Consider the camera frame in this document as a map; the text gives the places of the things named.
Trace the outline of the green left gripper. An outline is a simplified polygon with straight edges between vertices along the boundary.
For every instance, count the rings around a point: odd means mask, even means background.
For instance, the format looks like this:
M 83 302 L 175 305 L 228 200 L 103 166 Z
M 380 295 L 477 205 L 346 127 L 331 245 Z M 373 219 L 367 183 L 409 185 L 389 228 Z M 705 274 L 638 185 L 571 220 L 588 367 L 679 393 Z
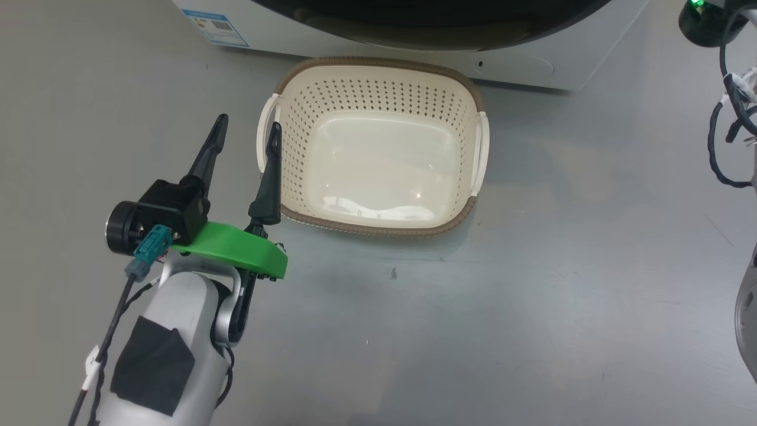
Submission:
M 217 156 L 224 150 L 228 125 L 229 116 L 219 114 L 189 172 L 181 178 L 181 182 L 200 188 L 203 196 L 210 191 Z M 197 254 L 276 280 L 286 277 L 287 254 L 273 241 L 253 235 L 265 234 L 266 226 L 281 222 L 282 128 L 278 122 L 272 124 L 264 153 L 267 162 L 263 177 L 257 196 L 248 208 L 248 232 L 229 224 L 208 222 L 189 245 L 173 243 L 173 250 Z

